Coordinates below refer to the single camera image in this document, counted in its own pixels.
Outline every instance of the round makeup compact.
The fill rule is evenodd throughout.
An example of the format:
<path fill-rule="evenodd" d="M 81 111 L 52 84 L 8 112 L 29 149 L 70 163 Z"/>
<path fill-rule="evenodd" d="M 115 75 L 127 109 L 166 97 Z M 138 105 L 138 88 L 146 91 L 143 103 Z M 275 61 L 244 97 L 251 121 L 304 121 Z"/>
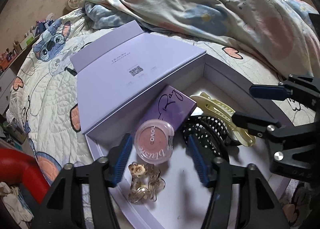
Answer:
<path fill-rule="evenodd" d="M 160 164 L 172 155 L 173 127 L 166 121 L 151 119 L 137 130 L 134 145 L 139 157 L 150 164 Z"/>

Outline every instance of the red tube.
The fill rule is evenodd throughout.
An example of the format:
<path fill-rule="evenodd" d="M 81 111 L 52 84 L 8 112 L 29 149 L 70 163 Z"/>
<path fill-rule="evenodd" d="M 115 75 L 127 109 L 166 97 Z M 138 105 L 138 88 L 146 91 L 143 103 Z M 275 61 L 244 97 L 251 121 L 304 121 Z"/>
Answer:
<path fill-rule="evenodd" d="M 50 188 L 36 160 L 12 149 L 0 149 L 0 181 L 22 183 L 39 204 Z"/>

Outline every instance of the metal screw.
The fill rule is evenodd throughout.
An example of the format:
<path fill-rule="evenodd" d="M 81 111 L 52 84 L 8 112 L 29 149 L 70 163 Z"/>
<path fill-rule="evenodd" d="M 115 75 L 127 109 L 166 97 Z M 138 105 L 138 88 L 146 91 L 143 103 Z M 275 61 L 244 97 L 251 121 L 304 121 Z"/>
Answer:
<path fill-rule="evenodd" d="M 213 161 L 217 164 L 223 163 L 223 159 L 221 157 L 216 157 Z"/>
<path fill-rule="evenodd" d="M 282 160 L 284 157 L 283 153 L 282 152 L 276 152 L 275 155 L 274 155 L 274 158 L 276 161 L 280 161 Z"/>
<path fill-rule="evenodd" d="M 98 162 L 99 163 L 106 163 L 108 161 L 108 158 L 107 157 L 100 157 L 99 159 L 98 159 Z"/>
<path fill-rule="evenodd" d="M 276 129 L 276 127 L 273 124 L 270 124 L 267 126 L 267 131 L 268 132 L 273 132 Z"/>
<path fill-rule="evenodd" d="M 64 168 L 65 170 L 70 170 L 70 169 L 73 168 L 73 164 L 72 164 L 72 163 L 67 163 L 66 165 L 63 166 L 63 168 Z"/>
<path fill-rule="evenodd" d="M 251 171 L 254 171 L 254 170 L 257 168 L 257 166 L 256 166 L 255 164 L 253 164 L 253 163 L 250 163 L 250 164 L 248 165 L 248 168 L 249 168 Z"/>

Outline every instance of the white fan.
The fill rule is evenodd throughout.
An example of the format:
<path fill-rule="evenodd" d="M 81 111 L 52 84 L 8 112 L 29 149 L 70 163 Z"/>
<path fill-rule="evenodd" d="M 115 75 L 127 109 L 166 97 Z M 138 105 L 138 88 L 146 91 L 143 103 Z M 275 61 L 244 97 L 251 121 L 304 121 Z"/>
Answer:
<path fill-rule="evenodd" d="M 71 10 L 75 10 L 77 8 L 79 8 L 79 3 L 81 0 L 68 0 L 68 7 Z"/>

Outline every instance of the qr code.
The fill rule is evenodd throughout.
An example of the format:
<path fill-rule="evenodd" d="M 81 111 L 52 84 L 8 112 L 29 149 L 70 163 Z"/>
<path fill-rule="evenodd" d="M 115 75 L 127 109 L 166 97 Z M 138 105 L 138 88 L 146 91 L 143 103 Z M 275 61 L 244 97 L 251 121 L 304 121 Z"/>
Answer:
<path fill-rule="evenodd" d="M 130 74 L 131 74 L 132 76 L 135 76 L 135 75 L 139 74 L 139 73 L 142 72 L 142 71 L 143 71 L 143 68 L 140 67 L 140 66 L 138 66 L 138 67 L 133 68 L 133 69 L 130 70 L 129 72 L 130 72 Z"/>

